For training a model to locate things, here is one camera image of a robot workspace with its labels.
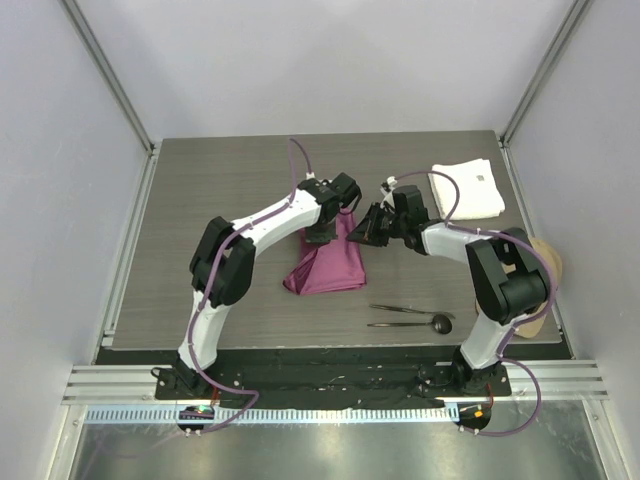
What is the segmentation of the magenta cloth napkin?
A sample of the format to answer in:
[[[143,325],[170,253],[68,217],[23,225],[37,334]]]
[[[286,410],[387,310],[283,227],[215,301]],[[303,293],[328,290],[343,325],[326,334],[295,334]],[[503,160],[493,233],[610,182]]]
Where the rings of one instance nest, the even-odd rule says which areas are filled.
[[[360,248],[347,240],[355,227],[353,213],[341,214],[336,220],[337,238],[325,245],[307,242],[300,230],[300,261],[283,279],[283,287],[302,296],[363,288],[367,280]]]

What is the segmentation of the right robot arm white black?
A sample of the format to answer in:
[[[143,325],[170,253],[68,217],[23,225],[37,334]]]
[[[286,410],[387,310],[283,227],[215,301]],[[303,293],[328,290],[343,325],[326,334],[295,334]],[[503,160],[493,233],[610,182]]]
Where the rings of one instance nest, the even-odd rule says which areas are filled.
[[[391,191],[390,202],[373,203],[347,240],[385,247],[401,239],[418,254],[443,257],[469,267],[478,317],[456,348],[451,383],[472,395],[496,374],[512,331],[546,303],[552,279],[521,228],[502,231],[470,228],[431,219],[415,185]]]

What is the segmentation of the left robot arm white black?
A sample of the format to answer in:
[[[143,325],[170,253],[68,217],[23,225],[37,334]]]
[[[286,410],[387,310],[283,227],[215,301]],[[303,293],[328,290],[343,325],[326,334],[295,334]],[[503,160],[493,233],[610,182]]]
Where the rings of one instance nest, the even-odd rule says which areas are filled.
[[[213,385],[206,369],[217,358],[217,345],[231,307],[248,292],[259,254],[290,234],[332,224],[357,194],[306,180],[289,196],[245,218],[209,222],[189,270],[193,307],[173,372],[175,385],[193,399],[205,397]]]

